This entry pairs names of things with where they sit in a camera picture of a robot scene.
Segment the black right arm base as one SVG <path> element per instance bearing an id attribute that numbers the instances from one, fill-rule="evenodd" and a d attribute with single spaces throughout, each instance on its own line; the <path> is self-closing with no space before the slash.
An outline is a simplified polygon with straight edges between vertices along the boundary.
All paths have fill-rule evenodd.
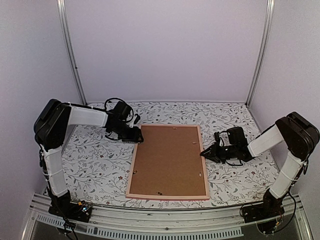
<path id="1" fill-rule="evenodd" d="M 277 230 L 284 213 L 282 203 L 273 204 L 269 200 L 259 204 L 244 204 L 239 210 L 239 214 L 245 223 L 263 221 L 257 223 L 256 227 L 264 235 L 273 234 Z"/>

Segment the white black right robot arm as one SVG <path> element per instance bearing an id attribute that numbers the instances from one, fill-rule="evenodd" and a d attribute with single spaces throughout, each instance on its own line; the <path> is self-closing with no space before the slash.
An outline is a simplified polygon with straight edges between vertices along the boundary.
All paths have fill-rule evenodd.
<path id="1" fill-rule="evenodd" d="M 249 162 L 280 143 L 287 146 L 287 157 L 280 173 L 263 196 L 264 203 L 258 213 L 269 218 L 278 210 L 278 203 L 289 193 L 300 174 L 306 172 L 309 157 L 320 141 L 319 130 L 296 111 L 275 121 L 254 140 L 249 142 L 244 130 L 235 126 L 224 131 L 229 144 L 225 144 L 220 132 L 214 133 L 215 142 L 200 153 L 200 156 L 216 163 L 225 164 L 230 159 L 239 164 Z"/>

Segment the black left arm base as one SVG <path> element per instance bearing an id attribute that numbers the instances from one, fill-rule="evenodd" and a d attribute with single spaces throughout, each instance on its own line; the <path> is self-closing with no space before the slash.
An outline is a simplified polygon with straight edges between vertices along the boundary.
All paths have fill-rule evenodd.
<path id="1" fill-rule="evenodd" d="M 76 203 L 68 198 L 53 198 L 48 212 L 52 215 L 88 223 L 92 214 L 92 205 L 84 200 Z"/>

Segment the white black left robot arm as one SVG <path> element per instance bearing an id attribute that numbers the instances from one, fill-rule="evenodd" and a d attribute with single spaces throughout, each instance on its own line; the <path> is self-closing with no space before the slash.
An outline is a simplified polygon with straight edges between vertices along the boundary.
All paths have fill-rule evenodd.
<path id="1" fill-rule="evenodd" d="M 108 134 L 117 134 L 117 140 L 125 143 L 142 143 L 142 131 L 136 126 L 139 115 L 129 125 L 128 116 L 133 109 L 119 100 L 111 110 L 89 107 L 50 99 L 37 118 L 33 130 L 35 141 L 42 154 L 41 164 L 48 185 L 48 193 L 55 202 L 55 209 L 63 216 L 74 213 L 74 205 L 63 197 L 69 197 L 62 166 L 62 147 L 69 126 L 93 126 L 104 128 Z"/>

